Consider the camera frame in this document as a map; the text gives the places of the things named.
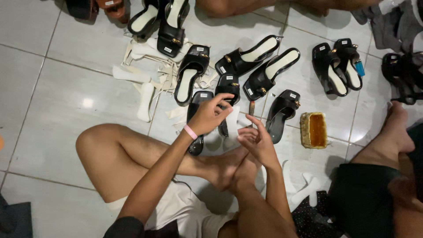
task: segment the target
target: white paper piece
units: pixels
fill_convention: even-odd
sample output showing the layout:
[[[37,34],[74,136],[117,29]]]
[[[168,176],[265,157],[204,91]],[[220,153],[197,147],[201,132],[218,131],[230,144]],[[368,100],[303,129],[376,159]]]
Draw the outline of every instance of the white paper piece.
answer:
[[[144,83],[141,89],[134,83],[134,87],[141,94],[140,107],[138,108],[137,117],[145,122],[151,121],[150,116],[150,102],[153,98],[154,86],[151,83]]]
[[[150,75],[146,73],[132,73],[124,70],[121,66],[113,66],[113,77],[119,80],[129,80],[139,83],[148,83],[151,81]]]

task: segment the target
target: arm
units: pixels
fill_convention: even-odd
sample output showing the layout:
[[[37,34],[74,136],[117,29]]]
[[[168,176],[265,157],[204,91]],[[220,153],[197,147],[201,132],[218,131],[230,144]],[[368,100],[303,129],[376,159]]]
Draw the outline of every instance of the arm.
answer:
[[[282,167],[277,159],[272,139],[261,121],[250,115],[246,115],[246,118],[257,126],[258,133],[251,134],[250,132],[241,134],[238,137],[238,141],[266,168],[267,203],[272,206],[286,222],[292,227],[295,227],[286,198]]]
[[[196,135],[203,135],[214,130],[233,110],[231,105],[223,99],[233,97],[233,94],[218,94],[212,100],[203,102],[191,118],[188,126]],[[225,106],[226,109],[218,108],[218,104]],[[192,141],[191,136],[185,130],[182,130],[168,150],[135,185],[118,218],[133,216],[143,224],[147,222],[169,186]]]

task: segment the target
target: white insole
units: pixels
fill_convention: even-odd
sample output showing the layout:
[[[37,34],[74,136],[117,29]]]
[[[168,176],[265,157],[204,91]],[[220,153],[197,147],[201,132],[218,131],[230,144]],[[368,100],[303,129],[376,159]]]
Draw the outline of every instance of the white insole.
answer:
[[[329,69],[327,70],[327,73],[329,75],[329,79],[332,82],[332,84],[335,86],[336,90],[340,94],[346,93],[346,87],[342,80],[339,78],[339,76],[333,71],[332,65],[329,64]]]
[[[184,70],[184,75],[181,79],[181,84],[179,85],[178,95],[176,98],[180,102],[185,102],[188,99],[188,91],[190,89],[191,78],[197,73],[195,69],[186,69]]]
[[[273,76],[276,74],[276,72],[284,67],[285,65],[291,63],[292,61],[296,60],[298,58],[298,52],[296,50],[293,50],[280,58],[277,62],[272,64],[271,66],[266,68],[266,76],[268,79],[272,79]]]
[[[351,84],[355,88],[360,87],[360,79],[358,78],[357,71],[355,71],[354,67],[351,65],[351,60],[348,60],[348,64],[346,64],[346,73],[351,80]]]
[[[171,27],[178,28],[178,16],[185,0],[175,0],[167,18],[168,24]]]
[[[151,19],[157,16],[158,11],[153,5],[149,5],[148,10],[132,23],[131,28],[134,31],[142,30]]]
[[[257,49],[253,50],[252,52],[242,55],[241,59],[246,62],[253,62],[259,56],[266,53],[267,51],[271,50],[273,47],[277,45],[277,40],[275,38],[270,38],[265,41],[261,46],[257,47]]]

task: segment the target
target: black cloth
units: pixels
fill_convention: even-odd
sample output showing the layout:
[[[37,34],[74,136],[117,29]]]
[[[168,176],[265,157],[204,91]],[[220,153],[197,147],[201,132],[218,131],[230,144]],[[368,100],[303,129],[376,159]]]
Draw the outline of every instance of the black cloth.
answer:
[[[292,219],[300,238],[339,238],[344,232],[329,223],[329,200],[326,191],[317,192],[317,206],[311,207],[309,196],[292,212]]]
[[[159,230],[144,231],[144,224],[135,217],[119,218],[103,238],[179,238],[178,223],[173,221]]]
[[[393,238],[393,198],[389,182],[400,172],[386,166],[341,164],[329,192],[339,225],[352,238]]]

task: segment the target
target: black slide sandal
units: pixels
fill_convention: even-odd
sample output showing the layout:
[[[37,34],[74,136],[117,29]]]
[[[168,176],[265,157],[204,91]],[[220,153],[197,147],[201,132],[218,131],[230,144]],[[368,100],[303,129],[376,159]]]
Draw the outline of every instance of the black slide sandal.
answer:
[[[275,85],[276,76],[294,65],[300,56],[297,48],[289,48],[254,70],[242,87],[248,100],[255,101],[264,97]]]
[[[321,43],[313,48],[313,68],[326,94],[345,97],[348,94],[346,78],[338,67],[341,59],[336,50],[331,50],[328,43]]]
[[[190,102],[190,105],[188,106],[188,113],[187,113],[187,124],[191,120],[191,118],[194,116],[194,114],[197,112],[198,107],[200,107],[200,103],[204,101],[209,101],[213,99],[213,92],[210,91],[197,91],[194,96],[192,97],[192,100]],[[197,139],[195,139],[191,145],[188,147],[188,152],[193,155],[197,156],[201,154],[204,147],[204,135],[199,135]]]
[[[241,96],[239,95],[239,79],[236,75],[231,74],[224,74],[219,78],[219,82],[217,82],[216,90],[214,91],[215,95],[218,95],[219,93],[230,93],[235,95],[235,97],[231,99],[225,99],[229,102],[231,106],[235,105],[237,102],[239,102],[239,99],[241,99]],[[226,126],[226,120],[223,120],[223,122],[218,127],[219,133],[222,136],[228,136],[228,128]]]
[[[382,74],[391,85],[398,89],[400,97],[393,98],[391,101],[414,105],[416,103],[414,85],[404,80],[404,68],[401,66],[400,60],[399,54],[386,54],[382,59]]]
[[[154,28],[159,18],[159,0],[143,0],[144,10],[133,16],[128,22],[128,30],[144,39]]]
[[[215,69],[219,75],[228,73],[241,77],[272,55],[279,48],[279,44],[280,40],[277,36],[267,36],[247,51],[238,48],[225,55],[216,63]]]
[[[345,75],[347,86],[355,91],[360,90],[363,80],[354,65],[360,59],[360,54],[357,53],[358,45],[352,44],[350,38],[345,38],[337,40],[333,48],[341,59],[338,67]]]
[[[166,8],[160,8],[159,37],[157,39],[157,49],[159,52],[176,57],[184,45],[185,29],[182,29],[182,15],[188,9],[188,0],[172,0]]]
[[[175,100],[179,106],[188,105],[195,80],[206,73],[210,61],[210,48],[195,44],[191,46],[181,62],[178,71]]]
[[[267,117],[266,129],[272,138],[273,144],[280,142],[285,121],[295,116],[300,107],[300,95],[292,90],[285,90],[272,103]]]

